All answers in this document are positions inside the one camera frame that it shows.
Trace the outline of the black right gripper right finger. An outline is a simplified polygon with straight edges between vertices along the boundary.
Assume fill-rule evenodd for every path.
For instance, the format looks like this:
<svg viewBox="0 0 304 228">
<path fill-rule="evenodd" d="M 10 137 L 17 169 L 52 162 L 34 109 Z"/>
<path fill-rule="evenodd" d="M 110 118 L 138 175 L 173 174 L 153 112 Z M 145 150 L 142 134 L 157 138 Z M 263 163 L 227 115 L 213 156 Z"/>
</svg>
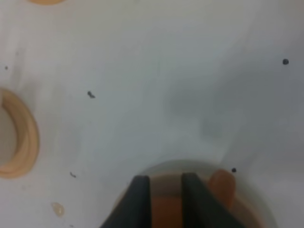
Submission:
<svg viewBox="0 0 304 228">
<path fill-rule="evenodd" d="M 181 176 L 182 226 L 184 228 L 243 228 L 211 194 L 195 173 Z"/>
</svg>

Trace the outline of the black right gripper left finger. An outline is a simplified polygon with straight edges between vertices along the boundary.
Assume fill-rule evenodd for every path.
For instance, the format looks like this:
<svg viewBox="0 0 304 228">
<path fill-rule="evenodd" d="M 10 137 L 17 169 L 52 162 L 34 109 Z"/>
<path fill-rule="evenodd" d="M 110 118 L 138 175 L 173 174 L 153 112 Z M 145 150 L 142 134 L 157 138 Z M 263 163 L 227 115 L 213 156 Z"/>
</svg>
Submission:
<svg viewBox="0 0 304 228">
<path fill-rule="evenodd" d="M 135 176 L 101 228 L 150 228 L 151 226 L 150 178 Z"/>
</svg>

